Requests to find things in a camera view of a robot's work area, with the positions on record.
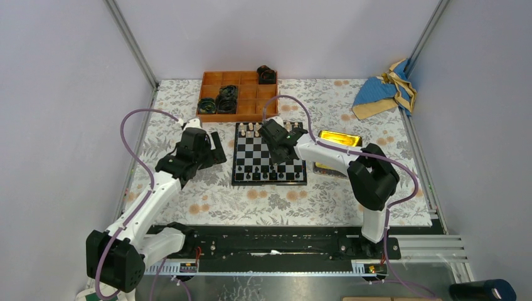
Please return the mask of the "gold tin of black pieces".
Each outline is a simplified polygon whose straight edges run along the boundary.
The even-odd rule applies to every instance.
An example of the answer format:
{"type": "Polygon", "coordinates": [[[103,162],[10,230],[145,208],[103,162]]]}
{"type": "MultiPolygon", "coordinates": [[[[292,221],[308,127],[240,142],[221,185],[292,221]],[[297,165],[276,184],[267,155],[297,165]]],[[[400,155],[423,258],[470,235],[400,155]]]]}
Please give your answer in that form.
{"type": "MultiPolygon", "coordinates": [[[[333,142],[333,143],[341,144],[344,146],[350,146],[350,147],[361,147],[363,143],[361,136],[345,134],[345,133],[340,133],[340,132],[333,132],[330,130],[321,130],[319,132],[318,137],[328,142],[333,142]]],[[[341,179],[347,178],[347,176],[344,175],[343,173],[337,170],[331,169],[329,166],[326,166],[319,162],[313,163],[313,172],[316,174],[323,175],[323,176],[332,176],[332,177],[338,177],[341,179]]]]}

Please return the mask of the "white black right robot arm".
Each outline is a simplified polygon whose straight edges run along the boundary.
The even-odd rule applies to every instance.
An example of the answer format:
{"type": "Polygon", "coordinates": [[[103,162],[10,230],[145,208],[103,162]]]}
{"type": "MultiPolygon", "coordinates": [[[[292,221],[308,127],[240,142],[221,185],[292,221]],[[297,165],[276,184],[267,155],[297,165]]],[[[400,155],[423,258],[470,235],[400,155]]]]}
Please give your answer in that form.
{"type": "Polygon", "coordinates": [[[385,207],[395,194],[398,173],[380,147],[348,147],[317,138],[306,129],[288,131],[282,119],[272,117],[258,129],[273,164],[300,159],[318,162],[349,178],[353,194],[363,209],[360,250],[365,257],[376,258],[385,249],[385,207]]]}

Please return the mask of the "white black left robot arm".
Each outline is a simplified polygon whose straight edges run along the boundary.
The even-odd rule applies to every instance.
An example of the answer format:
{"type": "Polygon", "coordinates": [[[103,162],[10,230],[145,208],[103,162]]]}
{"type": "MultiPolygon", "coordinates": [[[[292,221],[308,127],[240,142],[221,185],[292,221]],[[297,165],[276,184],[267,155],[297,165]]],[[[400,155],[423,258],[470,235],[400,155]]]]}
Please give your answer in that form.
{"type": "Polygon", "coordinates": [[[86,240],[87,275],[125,293],[138,286],[147,267],[175,253],[186,258],[194,240],[184,231],[166,228],[145,239],[162,208],[195,177],[198,170],[226,162],[217,132],[184,129],[174,150],[155,166],[149,187],[105,231],[92,231],[86,240]]]}

